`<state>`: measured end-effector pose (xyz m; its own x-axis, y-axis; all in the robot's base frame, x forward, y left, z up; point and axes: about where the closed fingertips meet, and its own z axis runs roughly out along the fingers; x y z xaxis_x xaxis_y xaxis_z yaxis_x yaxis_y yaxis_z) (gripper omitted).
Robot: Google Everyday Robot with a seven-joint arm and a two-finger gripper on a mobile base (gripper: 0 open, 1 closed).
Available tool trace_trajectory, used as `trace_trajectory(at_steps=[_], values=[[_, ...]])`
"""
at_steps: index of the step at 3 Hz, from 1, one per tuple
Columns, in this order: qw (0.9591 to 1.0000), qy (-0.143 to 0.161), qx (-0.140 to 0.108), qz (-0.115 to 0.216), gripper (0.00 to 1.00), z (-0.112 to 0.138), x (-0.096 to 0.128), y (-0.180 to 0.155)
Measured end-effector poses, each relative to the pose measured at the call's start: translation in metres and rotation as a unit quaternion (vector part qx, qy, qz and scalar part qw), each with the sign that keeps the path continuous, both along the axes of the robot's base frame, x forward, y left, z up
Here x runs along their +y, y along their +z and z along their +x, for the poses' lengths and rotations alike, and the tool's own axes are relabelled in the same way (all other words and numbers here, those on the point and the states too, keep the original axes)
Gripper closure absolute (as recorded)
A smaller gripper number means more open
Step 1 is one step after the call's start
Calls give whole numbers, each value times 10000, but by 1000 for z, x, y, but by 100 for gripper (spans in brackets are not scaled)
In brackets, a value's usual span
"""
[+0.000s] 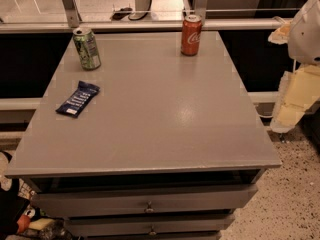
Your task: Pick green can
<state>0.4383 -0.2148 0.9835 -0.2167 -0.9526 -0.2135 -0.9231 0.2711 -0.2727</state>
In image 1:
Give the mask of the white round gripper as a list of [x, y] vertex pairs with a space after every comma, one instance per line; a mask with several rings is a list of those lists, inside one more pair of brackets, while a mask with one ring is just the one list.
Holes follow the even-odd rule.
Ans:
[[270, 128], [276, 133], [287, 133], [320, 98], [320, 0], [308, 0], [291, 20], [274, 17], [281, 26], [273, 31], [268, 41], [273, 44], [288, 42], [289, 57], [302, 65], [291, 73], [285, 71], [279, 84]]

